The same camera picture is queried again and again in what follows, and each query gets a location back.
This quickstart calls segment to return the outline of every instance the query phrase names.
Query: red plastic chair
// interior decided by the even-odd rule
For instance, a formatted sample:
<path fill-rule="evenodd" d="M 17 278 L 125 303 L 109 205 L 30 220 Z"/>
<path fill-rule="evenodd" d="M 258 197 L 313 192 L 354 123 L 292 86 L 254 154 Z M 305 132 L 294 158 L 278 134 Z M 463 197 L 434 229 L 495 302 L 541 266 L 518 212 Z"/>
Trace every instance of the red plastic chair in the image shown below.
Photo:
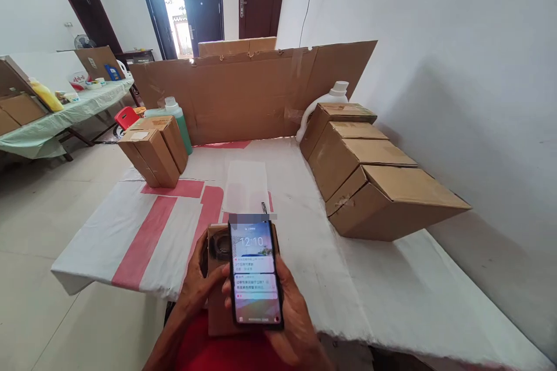
<path fill-rule="evenodd" d="M 139 116 L 135 113 L 133 107 L 126 106 L 118 112 L 114 120 L 123 130 L 128 130 L 131 125 L 139 120 Z"/>

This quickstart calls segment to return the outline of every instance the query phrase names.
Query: white tablecloth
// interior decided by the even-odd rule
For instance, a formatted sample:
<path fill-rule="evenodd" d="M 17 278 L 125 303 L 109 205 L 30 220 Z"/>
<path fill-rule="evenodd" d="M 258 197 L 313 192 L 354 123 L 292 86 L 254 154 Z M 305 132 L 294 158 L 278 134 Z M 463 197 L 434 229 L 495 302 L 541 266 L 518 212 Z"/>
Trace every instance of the white tablecloth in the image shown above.
<path fill-rule="evenodd" d="M 66 104 L 64 110 L 0 136 L 0 150 L 31 159 L 64 155 L 66 151 L 55 136 L 120 101 L 132 84 L 133 78 L 126 78 L 107 81 L 98 90 L 85 90 L 79 93 L 78 102 Z"/>
<path fill-rule="evenodd" d="M 416 355 L 554 369 L 425 230 L 394 243 L 340 237 L 292 138 L 197 147 L 174 190 L 135 169 L 52 266 L 69 294 L 93 281 L 176 300 L 192 243 L 224 222 L 231 161 L 265 164 L 281 255 L 316 329 Z"/>

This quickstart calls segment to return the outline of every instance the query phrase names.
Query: phone screen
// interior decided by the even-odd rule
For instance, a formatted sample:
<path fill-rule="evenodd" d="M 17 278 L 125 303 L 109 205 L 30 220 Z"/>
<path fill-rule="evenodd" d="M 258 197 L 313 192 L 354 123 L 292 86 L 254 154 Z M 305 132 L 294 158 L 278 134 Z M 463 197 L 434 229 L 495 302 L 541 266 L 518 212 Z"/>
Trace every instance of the phone screen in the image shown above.
<path fill-rule="evenodd" d="M 230 239 L 236 323 L 281 325 L 270 222 L 230 223 Z"/>

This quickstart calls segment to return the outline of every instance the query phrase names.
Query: red shirt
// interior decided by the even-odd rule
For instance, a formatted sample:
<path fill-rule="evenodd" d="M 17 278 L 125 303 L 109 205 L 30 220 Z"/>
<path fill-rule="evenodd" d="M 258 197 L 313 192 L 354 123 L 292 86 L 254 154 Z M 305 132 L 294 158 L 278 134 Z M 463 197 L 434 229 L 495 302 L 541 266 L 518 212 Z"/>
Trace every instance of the red shirt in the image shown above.
<path fill-rule="evenodd" d="M 263 333 L 209 337 L 203 310 L 188 327 L 176 359 L 176 371 L 284 371 L 286 365 Z"/>

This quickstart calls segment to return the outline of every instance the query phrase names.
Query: bottle cap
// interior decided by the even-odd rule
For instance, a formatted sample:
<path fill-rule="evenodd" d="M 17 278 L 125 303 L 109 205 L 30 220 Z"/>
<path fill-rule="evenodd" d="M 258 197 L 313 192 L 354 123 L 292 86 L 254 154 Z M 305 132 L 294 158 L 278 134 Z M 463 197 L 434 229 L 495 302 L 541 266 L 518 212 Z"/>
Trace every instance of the bottle cap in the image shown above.
<path fill-rule="evenodd" d="M 329 91 L 332 96 L 346 96 L 348 81 L 336 81 L 335 86 Z"/>
<path fill-rule="evenodd" d="M 175 108 L 178 108 L 178 103 L 176 102 L 176 99 L 174 97 L 166 97 L 164 99 L 164 108 L 167 111 L 172 111 Z"/>

